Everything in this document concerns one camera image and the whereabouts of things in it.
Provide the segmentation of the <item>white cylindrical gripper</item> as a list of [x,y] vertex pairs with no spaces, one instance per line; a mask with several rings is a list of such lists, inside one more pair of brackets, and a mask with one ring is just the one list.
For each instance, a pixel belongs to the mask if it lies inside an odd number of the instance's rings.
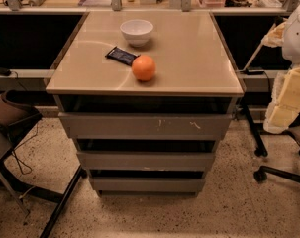
[[[262,38],[261,43],[271,48],[281,47],[284,43],[284,29],[285,22],[274,26]],[[271,97],[263,128],[268,133],[280,134],[289,128],[300,113],[300,64],[277,74]]]

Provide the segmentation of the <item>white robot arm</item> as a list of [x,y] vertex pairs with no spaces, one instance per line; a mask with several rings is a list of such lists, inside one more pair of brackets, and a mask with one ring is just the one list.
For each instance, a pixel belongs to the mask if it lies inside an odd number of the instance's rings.
[[263,128],[280,134],[290,127],[300,113],[300,4],[289,18],[269,31],[261,40],[268,47],[282,47],[282,56],[291,62],[286,73],[274,80]]

